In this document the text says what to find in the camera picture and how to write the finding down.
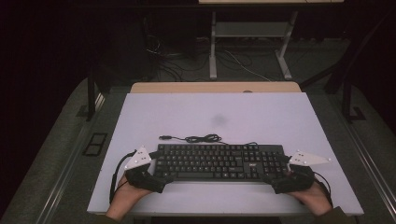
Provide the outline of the black metal stand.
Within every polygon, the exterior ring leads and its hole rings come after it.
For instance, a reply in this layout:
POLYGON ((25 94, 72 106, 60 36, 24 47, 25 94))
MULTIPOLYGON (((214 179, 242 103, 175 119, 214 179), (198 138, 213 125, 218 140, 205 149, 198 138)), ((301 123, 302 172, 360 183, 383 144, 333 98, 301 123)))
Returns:
POLYGON ((87 121, 90 121, 95 113, 95 83, 93 71, 90 70, 87 77, 88 86, 88 115, 87 121))
POLYGON ((358 106, 351 105, 352 99, 352 85, 349 80, 343 84, 343 97, 342 97, 342 115, 348 123, 355 120, 366 120, 361 109, 358 106))

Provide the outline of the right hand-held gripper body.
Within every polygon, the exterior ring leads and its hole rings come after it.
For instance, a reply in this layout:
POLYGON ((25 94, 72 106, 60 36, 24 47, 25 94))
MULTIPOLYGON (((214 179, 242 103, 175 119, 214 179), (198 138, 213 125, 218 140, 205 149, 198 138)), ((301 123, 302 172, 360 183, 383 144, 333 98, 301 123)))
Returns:
POLYGON ((290 162, 283 162, 288 170, 285 177, 273 178, 272 186, 276 194, 302 191, 310 189, 317 182, 312 165, 330 163, 331 158, 321 157, 312 153, 297 150, 290 158, 290 162))

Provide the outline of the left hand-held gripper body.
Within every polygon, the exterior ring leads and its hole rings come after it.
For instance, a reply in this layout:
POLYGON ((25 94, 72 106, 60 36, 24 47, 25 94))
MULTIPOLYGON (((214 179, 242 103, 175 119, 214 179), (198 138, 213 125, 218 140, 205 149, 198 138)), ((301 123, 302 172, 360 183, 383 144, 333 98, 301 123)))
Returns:
POLYGON ((124 166, 125 177, 131 186, 162 193, 167 181, 149 172, 152 161, 153 156, 148 153, 144 146, 140 147, 124 166))

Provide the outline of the wooden table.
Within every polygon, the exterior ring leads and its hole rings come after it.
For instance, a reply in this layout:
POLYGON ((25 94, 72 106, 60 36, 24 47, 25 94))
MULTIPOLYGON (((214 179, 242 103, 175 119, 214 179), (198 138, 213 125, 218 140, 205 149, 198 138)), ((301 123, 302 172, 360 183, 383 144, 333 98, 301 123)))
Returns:
POLYGON ((138 82, 131 93, 301 92, 295 82, 138 82))

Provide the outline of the person's right hand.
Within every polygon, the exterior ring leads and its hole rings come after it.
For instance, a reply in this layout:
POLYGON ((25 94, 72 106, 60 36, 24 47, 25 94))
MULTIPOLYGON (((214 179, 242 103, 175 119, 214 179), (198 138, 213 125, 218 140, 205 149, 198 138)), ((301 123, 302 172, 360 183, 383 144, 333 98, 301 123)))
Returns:
POLYGON ((310 189, 289 192, 289 196, 302 202, 314 216, 322 216, 332 210, 325 192, 318 183, 314 183, 310 189))

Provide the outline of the white metal desk frame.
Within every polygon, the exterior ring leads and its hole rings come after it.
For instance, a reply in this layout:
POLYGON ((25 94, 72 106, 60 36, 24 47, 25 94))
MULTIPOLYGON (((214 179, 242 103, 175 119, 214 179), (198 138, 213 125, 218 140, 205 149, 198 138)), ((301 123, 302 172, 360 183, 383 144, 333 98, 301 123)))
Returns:
POLYGON ((276 59, 279 64, 283 78, 292 79, 290 69, 286 63, 284 55, 290 42, 291 34, 298 17, 298 12, 293 11, 288 21, 217 21, 217 13, 212 13, 210 54, 209 54, 209 78, 216 80, 217 58, 216 58, 216 39, 218 37, 282 37, 282 46, 275 51, 276 59))

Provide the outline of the aluminium rail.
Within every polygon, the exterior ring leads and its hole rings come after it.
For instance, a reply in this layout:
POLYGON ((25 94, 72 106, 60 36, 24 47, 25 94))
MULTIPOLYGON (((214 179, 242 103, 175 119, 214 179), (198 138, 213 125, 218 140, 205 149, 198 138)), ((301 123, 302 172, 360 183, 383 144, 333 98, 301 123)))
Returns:
POLYGON ((375 164, 374 159, 369 154, 367 147, 363 144, 363 141, 359 137, 356 129, 351 124, 347 123, 346 130, 348 131, 348 134, 355 145, 357 154, 364 166, 367 175, 372 180, 392 219, 396 222, 396 194, 390 188, 384 176, 382 176, 380 173, 380 170, 375 164))
POLYGON ((53 188, 49 192, 49 197, 45 201, 45 204, 38 218, 36 219, 35 224, 50 224, 50 221, 57 210, 58 204, 61 201, 64 191, 71 179, 74 164, 82 149, 83 142, 86 139, 88 132, 89 127, 87 125, 83 125, 78 133, 77 139, 74 142, 71 154, 68 156, 64 168, 56 179, 53 188))

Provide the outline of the black floor socket frame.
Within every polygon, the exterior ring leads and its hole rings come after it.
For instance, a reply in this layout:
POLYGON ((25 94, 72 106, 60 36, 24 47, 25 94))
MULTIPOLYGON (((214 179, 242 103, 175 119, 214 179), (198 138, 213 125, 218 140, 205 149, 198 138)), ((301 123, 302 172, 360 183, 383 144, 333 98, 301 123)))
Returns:
POLYGON ((82 154, 89 157, 99 156, 106 142, 106 138, 106 133, 94 133, 82 154))

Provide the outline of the black computer keyboard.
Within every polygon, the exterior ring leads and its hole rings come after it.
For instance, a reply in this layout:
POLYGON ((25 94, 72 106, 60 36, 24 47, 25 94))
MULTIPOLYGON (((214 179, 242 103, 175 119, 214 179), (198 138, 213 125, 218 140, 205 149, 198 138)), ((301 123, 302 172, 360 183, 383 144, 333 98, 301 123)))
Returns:
POLYGON ((260 182, 261 175, 284 177, 287 165, 280 145, 159 144, 154 175, 175 181, 260 182))

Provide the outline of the person's left hand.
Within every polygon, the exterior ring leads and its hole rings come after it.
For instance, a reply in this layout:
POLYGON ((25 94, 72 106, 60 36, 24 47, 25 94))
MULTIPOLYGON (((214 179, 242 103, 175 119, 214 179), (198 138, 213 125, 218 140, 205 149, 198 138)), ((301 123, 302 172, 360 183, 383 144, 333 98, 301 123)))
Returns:
POLYGON ((109 209, 124 210, 127 211, 128 214, 142 198, 149 195, 150 193, 150 190, 139 189, 131 186, 128 183, 126 177, 123 176, 120 179, 114 198, 107 211, 109 209))

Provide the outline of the white table board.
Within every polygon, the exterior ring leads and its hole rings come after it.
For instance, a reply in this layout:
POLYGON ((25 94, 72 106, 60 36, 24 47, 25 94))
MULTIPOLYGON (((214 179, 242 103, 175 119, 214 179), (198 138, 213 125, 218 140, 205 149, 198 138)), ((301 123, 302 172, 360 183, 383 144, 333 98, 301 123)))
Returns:
MULTIPOLYGON (((100 170, 88 210, 109 207, 111 177, 120 159, 139 147, 156 150, 161 136, 219 135, 228 144, 281 145, 288 155, 329 159, 314 166, 331 185, 332 202, 347 214, 363 210, 308 99, 300 93, 130 93, 100 170)), ((263 183, 175 181, 142 199, 135 216, 293 216, 304 206, 263 183)))

